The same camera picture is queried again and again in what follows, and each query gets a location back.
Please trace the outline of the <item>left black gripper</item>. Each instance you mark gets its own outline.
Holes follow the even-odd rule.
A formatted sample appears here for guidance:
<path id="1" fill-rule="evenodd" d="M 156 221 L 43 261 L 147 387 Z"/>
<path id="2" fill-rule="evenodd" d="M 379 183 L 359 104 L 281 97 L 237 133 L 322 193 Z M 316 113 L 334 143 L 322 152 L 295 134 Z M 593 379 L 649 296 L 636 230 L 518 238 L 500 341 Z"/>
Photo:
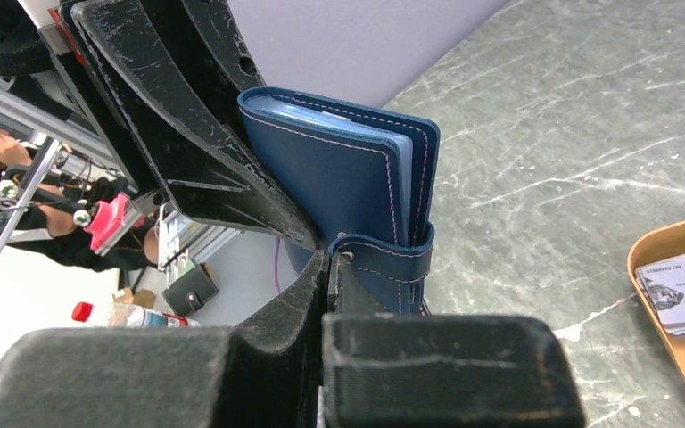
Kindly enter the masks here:
<path id="1" fill-rule="evenodd" d="M 0 1 L 1 113 L 119 170 L 144 215 L 168 198 L 313 250 L 238 108 L 264 85 L 226 1 Z"/>

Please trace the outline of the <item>navy blue card holder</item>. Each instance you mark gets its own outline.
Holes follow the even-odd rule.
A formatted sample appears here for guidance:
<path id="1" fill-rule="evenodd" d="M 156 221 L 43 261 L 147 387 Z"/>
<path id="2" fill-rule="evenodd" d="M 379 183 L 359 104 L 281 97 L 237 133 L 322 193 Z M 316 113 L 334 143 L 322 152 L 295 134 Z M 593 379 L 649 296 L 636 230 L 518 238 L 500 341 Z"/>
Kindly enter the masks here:
<path id="1" fill-rule="evenodd" d="M 237 105 L 256 157 L 307 213 L 320 247 L 350 253 L 387 311 L 424 314 L 439 126 L 275 86 L 245 90 Z"/>

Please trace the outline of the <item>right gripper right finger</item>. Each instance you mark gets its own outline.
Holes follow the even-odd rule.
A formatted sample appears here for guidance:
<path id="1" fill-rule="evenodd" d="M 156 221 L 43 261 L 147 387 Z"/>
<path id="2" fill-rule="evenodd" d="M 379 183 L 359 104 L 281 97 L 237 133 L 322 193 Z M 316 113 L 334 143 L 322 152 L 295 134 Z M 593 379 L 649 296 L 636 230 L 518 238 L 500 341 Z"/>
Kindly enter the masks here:
<path id="1" fill-rule="evenodd" d="M 534 317 L 396 315 L 332 259 L 322 319 L 329 427 L 583 427 L 563 347 Z"/>

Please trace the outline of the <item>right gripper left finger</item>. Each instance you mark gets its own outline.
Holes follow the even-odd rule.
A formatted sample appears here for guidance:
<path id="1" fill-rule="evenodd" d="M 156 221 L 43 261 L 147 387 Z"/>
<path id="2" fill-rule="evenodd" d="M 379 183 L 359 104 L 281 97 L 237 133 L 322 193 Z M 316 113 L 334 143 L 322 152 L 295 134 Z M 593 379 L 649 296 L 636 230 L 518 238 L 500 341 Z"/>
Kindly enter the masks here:
<path id="1" fill-rule="evenodd" d="M 0 427 L 313 427 L 329 259 L 237 326 L 49 329 L 0 361 Z"/>

